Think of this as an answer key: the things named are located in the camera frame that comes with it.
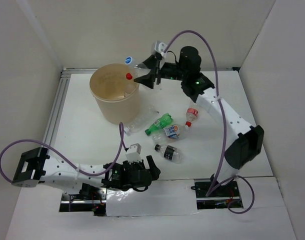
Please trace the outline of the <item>clear bottle blue white cap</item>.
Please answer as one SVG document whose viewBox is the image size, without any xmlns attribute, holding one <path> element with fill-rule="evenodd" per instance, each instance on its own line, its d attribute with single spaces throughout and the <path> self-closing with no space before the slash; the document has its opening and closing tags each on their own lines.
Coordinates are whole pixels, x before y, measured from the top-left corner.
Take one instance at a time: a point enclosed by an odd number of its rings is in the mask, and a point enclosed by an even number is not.
<svg viewBox="0 0 305 240">
<path fill-rule="evenodd" d="M 138 62 L 132 56 L 127 56 L 124 63 L 128 67 L 128 72 L 125 75 L 127 80 L 134 80 L 150 72 L 142 62 Z"/>
</svg>

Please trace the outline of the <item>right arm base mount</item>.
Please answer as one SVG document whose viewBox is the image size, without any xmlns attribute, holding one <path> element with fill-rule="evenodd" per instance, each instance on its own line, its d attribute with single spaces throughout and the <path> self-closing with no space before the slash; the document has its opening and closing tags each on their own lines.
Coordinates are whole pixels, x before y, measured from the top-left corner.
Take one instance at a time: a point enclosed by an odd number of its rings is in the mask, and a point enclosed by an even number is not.
<svg viewBox="0 0 305 240">
<path fill-rule="evenodd" d="M 211 180 L 206 179 L 195 180 L 190 187 L 195 193 L 198 210 L 226 209 L 229 203 L 231 203 L 231 208 L 243 208 L 240 191 L 235 180 L 219 186 L 209 196 L 206 196 L 210 186 Z"/>
</svg>

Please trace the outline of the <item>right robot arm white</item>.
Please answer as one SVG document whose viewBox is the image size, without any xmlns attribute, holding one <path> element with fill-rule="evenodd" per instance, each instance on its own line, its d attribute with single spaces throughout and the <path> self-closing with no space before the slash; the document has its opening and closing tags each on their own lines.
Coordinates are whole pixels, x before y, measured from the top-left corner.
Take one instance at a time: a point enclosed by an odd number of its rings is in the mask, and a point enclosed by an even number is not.
<svg viewBox="0 0 305 240">
<path fill-rule="evenodd" d="M 165 62 L 166 54 L 154 51 L 146 60 L 132 63 L 139 73 L 135 82 L 153 89 L 161 79 L 181 82 L 181 89 L 194 103 L 204 109 L 223 128 L 224 149 L 220 155 L 218 169 L 211 177 L 211 192 L 222 196 L 228 190 L 227 182 L 240 169 L 261 153 L 264 130 L 243 119 L 218 93 L 217 88 L 201 72 L 201 56 L 192 46 L 180 50 L 179 61 Z"/>
</svg>

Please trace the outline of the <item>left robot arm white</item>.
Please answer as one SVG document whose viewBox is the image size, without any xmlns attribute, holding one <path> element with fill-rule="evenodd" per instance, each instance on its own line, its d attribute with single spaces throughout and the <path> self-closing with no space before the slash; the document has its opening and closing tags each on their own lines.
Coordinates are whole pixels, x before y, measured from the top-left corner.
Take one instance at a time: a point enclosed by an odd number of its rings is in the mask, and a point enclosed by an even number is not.
<svg viewBox="0 0 305 240">
<path fill-rule="evenodd" d="M 74 169 L 64 160 L 48 155 L 47 148 L 38 147 L 21 154 L 11 184 L 22 188 L 34 188 L 43 184 L 75 195 L 81 200 L 91 195 L 91 187 L 113 191 L 144 191 L 159 179 L 161 173 L 152 156 L 148 155 L 146 159 L 148 168 L 143 160 L 128 159 L 121 164 L 114 163 L 112 168 L 107 163 L 80 164 Z"/>
</svg>

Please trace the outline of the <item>clear bottle red label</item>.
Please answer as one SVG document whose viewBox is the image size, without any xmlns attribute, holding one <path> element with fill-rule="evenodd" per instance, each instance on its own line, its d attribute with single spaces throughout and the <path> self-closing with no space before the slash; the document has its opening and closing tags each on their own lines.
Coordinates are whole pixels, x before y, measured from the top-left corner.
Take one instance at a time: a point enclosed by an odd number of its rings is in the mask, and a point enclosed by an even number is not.
<svg viewBox="0 0 305 240">
<path fill-rule="evenodd" d="M 124 97 L 129 96 L 136 89 L 136 85 L 133 81 L 133 76 L 131 73 L 125 75 L 126 83 L 124 86 Z"/>
</svg>

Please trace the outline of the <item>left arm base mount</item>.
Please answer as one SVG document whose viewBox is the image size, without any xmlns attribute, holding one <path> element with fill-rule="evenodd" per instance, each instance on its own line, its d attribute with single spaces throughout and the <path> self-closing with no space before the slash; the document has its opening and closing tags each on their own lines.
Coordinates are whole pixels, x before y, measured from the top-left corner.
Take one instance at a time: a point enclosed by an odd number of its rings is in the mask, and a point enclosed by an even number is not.
<svg viewBox="0 0 305 240">
<path fill-rule="evenodd" d="M 60 213 L 92 213 L 97 217 L 106 217 L 107 190 L 82 184 L 78 194 L 63 192 L 59 205 Z"/>
</svg>

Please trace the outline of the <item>clear bottle black label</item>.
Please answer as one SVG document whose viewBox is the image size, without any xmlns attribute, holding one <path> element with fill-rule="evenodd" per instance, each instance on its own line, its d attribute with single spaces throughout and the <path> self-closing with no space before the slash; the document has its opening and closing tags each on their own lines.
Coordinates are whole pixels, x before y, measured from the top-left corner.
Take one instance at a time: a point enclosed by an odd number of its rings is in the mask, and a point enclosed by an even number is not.
<svg viewBox="0 0 305 240">
<path fill-rule="evenodd" d="M 156 144 L 154 150 L 159 153 L 164 159 L 175 163 L 180 164 L 182 162 L 183 154 L 182 152 L 171 145 Z"/>
</svg>

